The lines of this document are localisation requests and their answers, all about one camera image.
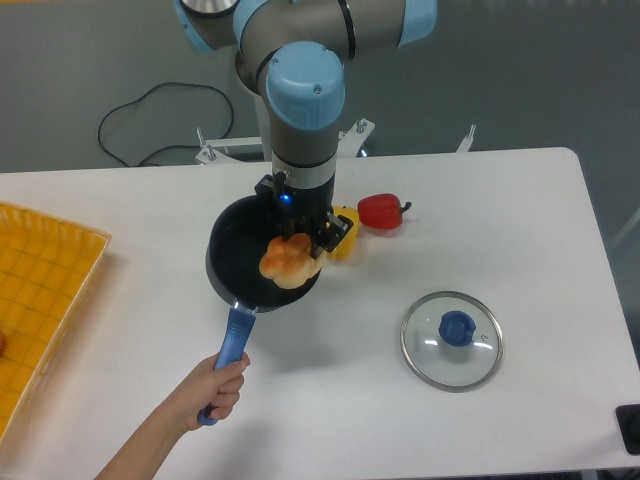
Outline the person's bare hand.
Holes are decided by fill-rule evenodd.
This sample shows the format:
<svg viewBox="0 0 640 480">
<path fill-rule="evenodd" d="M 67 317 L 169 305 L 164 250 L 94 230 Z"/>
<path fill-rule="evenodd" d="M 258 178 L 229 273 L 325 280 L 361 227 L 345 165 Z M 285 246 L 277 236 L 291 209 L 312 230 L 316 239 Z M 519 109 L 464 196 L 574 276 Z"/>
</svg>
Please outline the person's bare hand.
<svg viewBox="0 0 640 480">
<path fill-rule="evenodd" d="M 203 426 L 198 414 L 209 404 L 212 411 L 207 418 L 220 421 L 226 419 L 238 403 L 244 372 L 251 365 L 251 360 L 244 353 L 239 361 L 217 368 L 218 357 L 216 354 L 197 364 L 162 402 L 169 424 L 179 434 Z"/>
</svg>

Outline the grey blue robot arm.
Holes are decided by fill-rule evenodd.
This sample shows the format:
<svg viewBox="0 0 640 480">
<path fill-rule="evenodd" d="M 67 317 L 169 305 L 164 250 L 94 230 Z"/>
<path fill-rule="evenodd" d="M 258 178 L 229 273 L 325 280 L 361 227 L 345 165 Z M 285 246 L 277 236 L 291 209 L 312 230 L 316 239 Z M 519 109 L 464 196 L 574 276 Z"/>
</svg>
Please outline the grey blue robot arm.
<svg viewBox="0 0 640 480">
<path fill-rule="evenodd" d="M 313 257 L 333 251 L 351 228 L 332 211 L 344 65 L 430 35 L 437 2 L 177 1 L 174 8 L 196 49 L 235 47 L 238 78 L 261 99 L 283 236 L 307 233 Z"/>
</svg>

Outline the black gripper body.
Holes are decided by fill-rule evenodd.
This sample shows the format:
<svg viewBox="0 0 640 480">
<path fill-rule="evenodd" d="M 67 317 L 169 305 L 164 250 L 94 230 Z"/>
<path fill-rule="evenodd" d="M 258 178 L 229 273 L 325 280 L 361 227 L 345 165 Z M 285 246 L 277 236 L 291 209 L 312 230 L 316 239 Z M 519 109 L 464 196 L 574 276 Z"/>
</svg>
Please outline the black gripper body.
<svg viewBox="0 0 640 480">
<path fill-rule="evenodd" d="M 308 235 L 310 229 L 322 228 L 324 252 L 332 252 L 353 225 L 345 216 L 334 214 L 335 177 L 310 189 L 290 186 L 285 180 L 283 172 L 267 174 L 255 186 L 255 193 L 266 203 L 276 231 L 282 235 L 282 222 L 287 218 L 295 219 L 296 233 Z"/>
</svg>

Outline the person's bare forearm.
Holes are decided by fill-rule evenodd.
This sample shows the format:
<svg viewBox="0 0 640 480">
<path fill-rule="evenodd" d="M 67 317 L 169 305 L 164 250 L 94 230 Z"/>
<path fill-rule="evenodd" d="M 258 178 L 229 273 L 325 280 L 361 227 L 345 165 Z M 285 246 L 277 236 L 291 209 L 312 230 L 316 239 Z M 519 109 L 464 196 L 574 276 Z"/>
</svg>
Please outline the person's bare forearm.
<svg viewBox="0 0 640 480">
<path fill-rule="evenodd" d="M 96 479 L 153 479 L 189 422 L 169 405 L 161 404 L 139 425 Z"/>
</svg>

